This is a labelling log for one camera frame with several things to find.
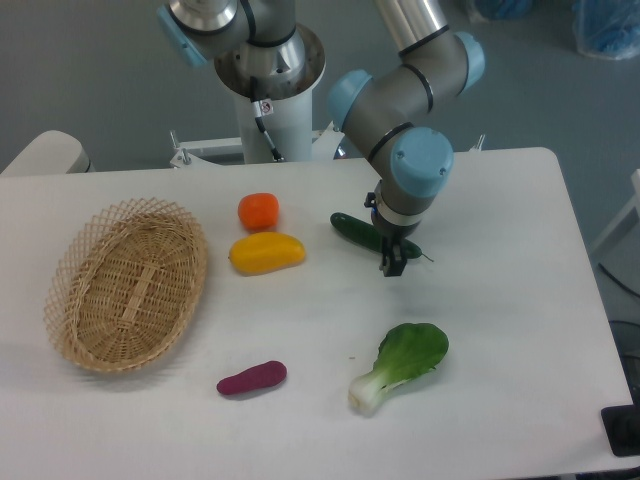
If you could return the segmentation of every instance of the wicker basket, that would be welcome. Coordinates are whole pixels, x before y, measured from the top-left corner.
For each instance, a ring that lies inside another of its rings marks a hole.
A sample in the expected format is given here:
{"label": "wicker basket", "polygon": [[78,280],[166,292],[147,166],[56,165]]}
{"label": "wicker basket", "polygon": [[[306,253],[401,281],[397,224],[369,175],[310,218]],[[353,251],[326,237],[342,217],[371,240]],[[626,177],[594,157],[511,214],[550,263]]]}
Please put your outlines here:
{"label": "wicker basket", "polygon": [[155,198],[114,205],[60,261],[45,307],[49,339],[89,370],[143,367],[186,328],[206,268],[206,239],[189,212]]}

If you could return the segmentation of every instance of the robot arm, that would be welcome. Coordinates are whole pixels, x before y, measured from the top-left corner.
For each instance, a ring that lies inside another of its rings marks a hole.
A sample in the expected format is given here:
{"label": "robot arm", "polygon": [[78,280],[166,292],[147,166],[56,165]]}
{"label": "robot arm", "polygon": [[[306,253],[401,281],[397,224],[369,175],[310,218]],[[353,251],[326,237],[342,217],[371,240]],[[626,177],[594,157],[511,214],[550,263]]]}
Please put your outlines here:
{"label": "robot arm", "polygon": [[[233,83],[236,93],[257,105],[274,95],[276,100],[293,97],[318,78],[317,72],[310,77],[294,3],[173,0],[158,15],[192,65],[211,59],[221,62],[221,54],[237,52],[233,78],[223,81]],[[416,229],[453,166],[453,149],[446,137],[415,127],[411,120],[473,85],[484,72],[484,55],[470,35],[449,31],[438,0],[375,3],[402,64],[375,80],[363,70],[348,73],[332,88],[329,111],[334,124],[381,177],[365,205],[372,209],[372,222],[383,236],[381,269],[385,276],[399,276],[406,265],[402,240]]]}
{"label": "robot arm", "polygon": [[348,73],[329,94],[334,124],[378,172],[367,195],[371,220],[383,236],[381,269],[402,274],[402,240],[442,190],[453,166],[446,137],[411,119],[427,114],[475,83],[484,72],[482,48],[469,34],[449,31],[437,0],[376,0],[402,65],[374,80]]}

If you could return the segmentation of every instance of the blue joint cap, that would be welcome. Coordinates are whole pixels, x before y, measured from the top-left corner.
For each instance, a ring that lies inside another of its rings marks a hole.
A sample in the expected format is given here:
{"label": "blue joint cap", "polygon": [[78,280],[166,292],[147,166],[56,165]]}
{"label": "blue joint cap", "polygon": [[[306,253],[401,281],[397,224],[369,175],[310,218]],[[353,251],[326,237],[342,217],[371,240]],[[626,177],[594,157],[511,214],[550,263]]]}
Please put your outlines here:
{"label": "blue joint cap", "polygon": [[418,198],[435,197],[447,184],[453,148],[443,134],[426,127],[402,134],[391,152],[391,173],[398,185]]}
{"label": "blue joint cap", "polygon": [[202,67],[207,64],[207,59],[191,43],[184,32],[176,24],[173,17],[164,5],[157,10],[160,26],[171,44],[178,50],[182,59],[192,67]]}
{"label": "blue joint cap", "polygon": [[371,75],[367,72],[354,70],[347,73],[331,87],[327,108],[329,109],[329,115],[333,119],[333,124],[340,130],[342,130],[351,107],[369,80],[371,80]]}
{"label": "blue joint cap", "polygon": [[476,42],[476,39],[470,33],[458,32],[455,34],[460,39],[467,51],[467,83],[462,89],[464,92],[484,75],[485,58],[482,46]]}

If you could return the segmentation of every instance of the cucumber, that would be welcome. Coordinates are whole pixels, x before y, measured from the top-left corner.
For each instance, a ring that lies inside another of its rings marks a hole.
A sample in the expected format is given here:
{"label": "cucumber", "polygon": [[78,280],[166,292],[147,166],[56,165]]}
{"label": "cucumber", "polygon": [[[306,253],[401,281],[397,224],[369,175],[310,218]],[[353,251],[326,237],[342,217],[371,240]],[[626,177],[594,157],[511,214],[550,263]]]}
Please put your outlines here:
{"label": "cucumber", "polygon": [[[371,250],[372,252],[381,253],[382,236],[373,225],[342,212],[332,214],[330,220],[331,225],[333,225],[333,227],[347,240]],[[422,253],[422,249],[418,245],[410,242],[409,240],[405,239],[402,241],[402,248],[404,249],[407,258],[415,259],[425,257],[428,260],[431,260]]]}

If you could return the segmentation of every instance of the purple sweet potato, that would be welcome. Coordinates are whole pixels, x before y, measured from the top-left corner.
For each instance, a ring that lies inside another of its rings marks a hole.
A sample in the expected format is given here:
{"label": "purple sweet potato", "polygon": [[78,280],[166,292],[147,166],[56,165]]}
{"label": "purple sweet potato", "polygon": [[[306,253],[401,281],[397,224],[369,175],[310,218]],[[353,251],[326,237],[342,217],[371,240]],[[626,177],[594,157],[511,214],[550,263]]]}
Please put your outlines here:
{"label": "purple sweet potato", "polygon": [[275,360],[256,365],[233,377],[220,380],[218,392],[222,395],[238,395],[261,388],[275,387],[287,377],[287,367]]}

